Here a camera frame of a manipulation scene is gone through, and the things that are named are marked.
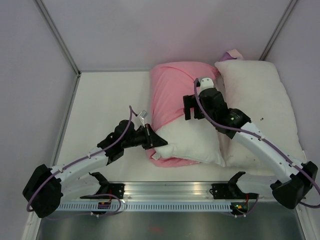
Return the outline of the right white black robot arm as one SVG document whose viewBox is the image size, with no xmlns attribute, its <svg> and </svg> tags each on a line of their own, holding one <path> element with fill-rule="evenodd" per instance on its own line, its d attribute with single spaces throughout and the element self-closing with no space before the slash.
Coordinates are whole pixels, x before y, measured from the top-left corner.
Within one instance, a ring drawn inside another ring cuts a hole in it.
<svg viewBox="0 0 320 240">
<path fill-rule="evenodd" d="M 183 106 L 185 120 L 190 120 L 192 116 L 195 119 L 207 119 L 219 133 L 240 143 L 272 170 L 272 176 L 256 176 L 239 171 L 228 181 L 230 196 L 272 196 L 291 210 L 298 204 L 312 209 L 320 207 L 302 201 L 312 188 L 320 190 L 316 184 L 318 167 L 311 161 L 303 163 L 280 150 L 263 136 L 244 112 L 229 108 L 222 93 L 215 87 L 183 96 Z"/>
</svg>

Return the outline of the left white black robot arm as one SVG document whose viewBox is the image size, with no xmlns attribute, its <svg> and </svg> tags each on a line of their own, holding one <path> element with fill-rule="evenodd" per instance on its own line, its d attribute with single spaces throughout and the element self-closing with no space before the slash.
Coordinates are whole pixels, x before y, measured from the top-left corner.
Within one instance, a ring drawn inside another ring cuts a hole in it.
<svg viewBox="0 0 320 240">
<path fill-rule="evenodd" d="M 85 156 L 68 164 L 36 167 L 22 191 L 27 200 L 26 210 L 45 218 L 63 202 L 77 198 L 105 198 L 109 183 L 97 169 L 121 158 L 127 148 L 141 146 L 150 150 L 166 145 L 168 142 L 150 124 L 135 129 L 131 120 L 122 120 Z"/>
</svg>

